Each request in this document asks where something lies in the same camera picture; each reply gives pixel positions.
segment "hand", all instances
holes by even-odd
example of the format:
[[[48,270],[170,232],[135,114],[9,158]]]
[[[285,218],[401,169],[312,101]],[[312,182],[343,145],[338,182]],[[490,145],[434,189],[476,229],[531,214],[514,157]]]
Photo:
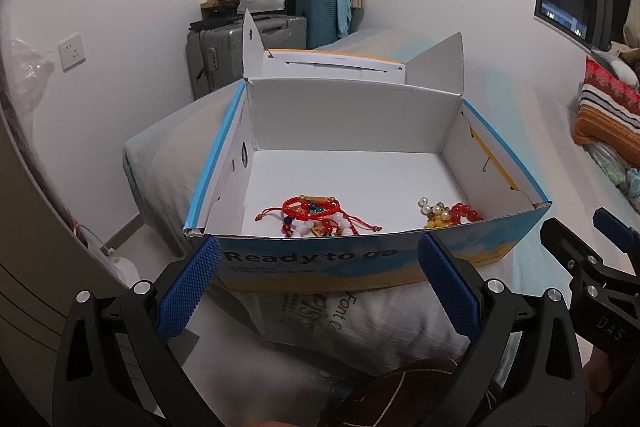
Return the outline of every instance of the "hand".
[[[596,414],[604,405],[602,395],[611,385],[613,374],[606,353],[593,346],[591,359],[584,366],[584,390],[587,416]]]

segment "blanket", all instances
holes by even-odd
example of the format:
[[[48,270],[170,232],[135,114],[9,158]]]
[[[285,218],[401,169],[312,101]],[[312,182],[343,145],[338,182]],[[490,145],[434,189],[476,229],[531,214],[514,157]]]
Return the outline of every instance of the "blanket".
[[[579,145],[604,142],[640,166],[640,94],[591,57],[578,105],[573,138]]]

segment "blue textured gripper pad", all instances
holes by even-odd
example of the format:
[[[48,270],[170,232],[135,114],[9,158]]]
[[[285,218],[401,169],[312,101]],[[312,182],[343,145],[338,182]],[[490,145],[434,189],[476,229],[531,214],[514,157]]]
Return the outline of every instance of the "blue textured gripper pad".
[[[480,335],[480,303],[428,233],[418,241],[418,263],[453,328],[471,342]]]
[[[156,331],[163,342],[180,335],[220,265],[220,242],[209,237],[160,302]]]
[[[604,208],[593,213],[593,226],[623,252],[632,251],[636,247],[636,234]]]

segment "jewelry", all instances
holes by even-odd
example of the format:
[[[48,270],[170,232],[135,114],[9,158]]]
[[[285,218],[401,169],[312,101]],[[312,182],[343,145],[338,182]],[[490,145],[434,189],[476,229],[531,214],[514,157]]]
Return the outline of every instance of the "jewelry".
[[[470,223],[482,221],[478,213],[464,203],[456,203],[449,208],[439,201],[433,206],[429,206],[427,198],[420,198],[418,206],[420,206],[421,213],[428,218],[427,224],[424,226],[425,229],[441,229],[460,225],[462,217],[465,217]]]
[[[382,227],[370,225],[359,217],[347,214],[340,207],[340,201],[334,197],[297,196],[290,198],[282,206],[265,208],[255,216],[255,220],[260,221],[264,216],[276,210],[280,210],[284,214],[281,230],[286,237],[303,237],[309,232],[316,237],[360,235],[356,224],[373,232],[382,230]]]

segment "cardboard box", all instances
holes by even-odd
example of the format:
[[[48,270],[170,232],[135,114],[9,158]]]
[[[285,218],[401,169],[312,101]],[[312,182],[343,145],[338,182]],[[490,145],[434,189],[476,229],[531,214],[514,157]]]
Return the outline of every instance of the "cardboard box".
[[[265,50],[245,17],[246,79],[215,137],[185,223],[216,236],[220,280],[265,293],[359,291],[424,280],[415,247],[437,235],[477,266],[499,261],[551,203],[494,129],[463,100],[462,36],[402,64]],[[264,208],[334,196],[382,227],[286,239]],[[462,201],[484,221],[426,231],[417,201]]]

